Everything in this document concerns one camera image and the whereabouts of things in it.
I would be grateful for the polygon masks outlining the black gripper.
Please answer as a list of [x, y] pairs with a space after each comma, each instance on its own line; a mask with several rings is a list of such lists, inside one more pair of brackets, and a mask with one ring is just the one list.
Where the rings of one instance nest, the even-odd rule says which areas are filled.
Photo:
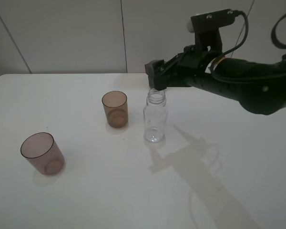
[[205, 75], [208, 64], [218, 56], [218, 50], [198, 51], [195, 45], [189, 45], [168, 61], [150, 61], [144, 66], [149, 87], [158, 91], [167, 87], [194, 87]]

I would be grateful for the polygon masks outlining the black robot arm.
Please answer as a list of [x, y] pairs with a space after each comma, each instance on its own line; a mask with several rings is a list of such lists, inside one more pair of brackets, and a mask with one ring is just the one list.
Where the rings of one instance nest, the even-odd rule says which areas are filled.
[[210, 72], [218, 50], [184, 48], [169, 61], [154, 60], [145, 65], [149, 86], [195, 87], [238, 101], [253, 114], [270, 115], [286, 107], [286, 54], [280, 62], [263, 64], [222, 58]]

